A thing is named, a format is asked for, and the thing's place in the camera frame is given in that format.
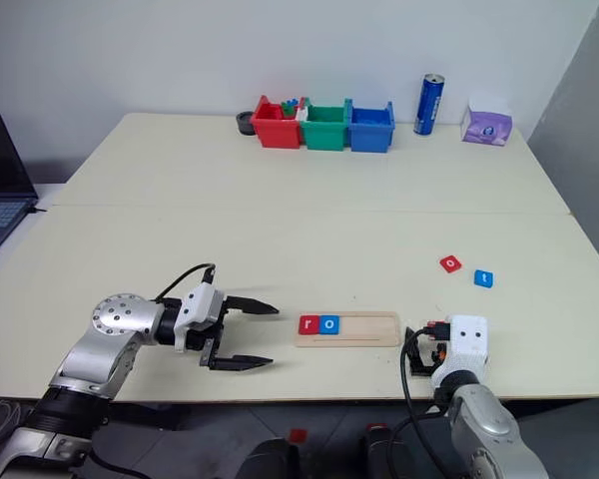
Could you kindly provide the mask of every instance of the green bin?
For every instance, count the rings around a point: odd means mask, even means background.
[[[341,151],[348,143],[348,118],[352,101],[346,99],[342,107],[317,107],[308,98],[301,112],[301,130],[309,150]]]

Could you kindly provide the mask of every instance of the plastic storage bin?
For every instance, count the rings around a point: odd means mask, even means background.
[[[392,102],[383,110],[354,108],[351,102],[348,123],[350,149],[354,152],[386,153],[392,143],[395,119]]]
[[[310,150],[343,150],[348,143],[351,100],[345,100],[343,107],[316,107],[308,98],[304,101],[298,118],[306,146]]]
[[[271,103],[266,95],[251,117],[251,124],[266,148],[299,148],[301,145],[301,126],[296,120],[298,108],[303,106],[303,99],[293,107],[292,114],[285,114],[281,104]]]

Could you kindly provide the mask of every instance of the white wall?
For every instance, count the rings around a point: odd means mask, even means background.
[[[131,111],[233,114],[260,93],[392,100],[446,77],[507,96],[528,137],[599,0],[0,0],[0,112],[22,157],[81,161]]]

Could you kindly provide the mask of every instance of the black tape roll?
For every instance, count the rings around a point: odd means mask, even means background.
[[[236,116],[238,120],[238,129],[243,135],[252,136],[256,133],[255,128],[251,125],[251,116],[253,112],[241,112]]]

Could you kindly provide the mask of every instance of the white table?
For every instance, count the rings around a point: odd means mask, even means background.
[[[275,363],[208,371],[196,353],[146,347],[120,400],[401,397],[398,348],[294,347],[307,310],[393,310],[415,328],[483,314],[496,394],[599,395],[599,256],[518,135],[496,149],[458,142],[456,127],[420,139],[402,126],[388,156],[278,151],[230,120],[128,116],[70,181],[0,271],[0,395],[42,394],[103,297],[152,297],[208,260],[218,287],[282,311],[230,315],[221,353]],[[447,254],[464,269],[447,274]],[[472,284],[476,268],[493,289]],[[410,385],[429,397],[427,379]]]
[[[48,210],[51,208],[55,195],[62,190],[62,187],[64,187],[64,184],[34,185],[39,198],[36,208],[39,208],[40,210]],[[22,222],[20,222],[18,227],[11,232],[11,235],[0,244],[0,268],[5,264],[18,244],[23,241],[33,225],[40,220],[42,215],[44,215],[44,212],[39,212],[35,215],[27,215]]]
[[[127,115],[57,205],[200,210],[567,214],[521,135],[505,148],[419,137],[397,125],[388,154],[264,149],[233,117]]]
[[[276,362],[210,372],[197,365],[198,353],[147,347],[119,399],[400,397],[396,347],[294,347],[307,310],[394,310],[415,328],[453,312],[483,314],[487,384],[496,394],[599,395],[599,257],[571,217],[195,212],[187,222],[189,215],[187,208],[54,207],[0,273],[0,395],[39,396],[102,298],[152,297],[205,260],[218,264],[216,285],[227,293],[282,311],[229,315],[221,353]],[[446,273],[437,260],[447,253],[465,268]],[[476,267],[494,271],[493,289],[472,284]],[[411,390],[427,397],[429,380],[411,380]]]

